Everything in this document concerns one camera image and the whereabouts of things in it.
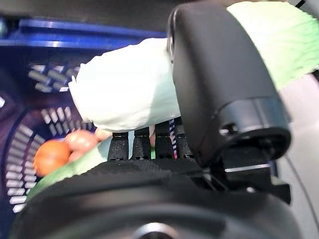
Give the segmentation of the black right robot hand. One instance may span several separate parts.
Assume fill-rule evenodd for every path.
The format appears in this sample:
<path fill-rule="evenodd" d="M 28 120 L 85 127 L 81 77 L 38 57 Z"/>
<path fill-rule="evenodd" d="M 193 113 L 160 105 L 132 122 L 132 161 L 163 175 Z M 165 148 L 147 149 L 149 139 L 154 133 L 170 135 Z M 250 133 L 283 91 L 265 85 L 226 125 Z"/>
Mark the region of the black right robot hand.
<path fill-rule="evenodd" d="M 177 160 L 107 161 L 46 188 L 11 239 L 299 239 L 290 187 L 271 162 L 291 143 L 260 54 L 224 7 L 182 4 L 168 50 L 182 124 Z"/>

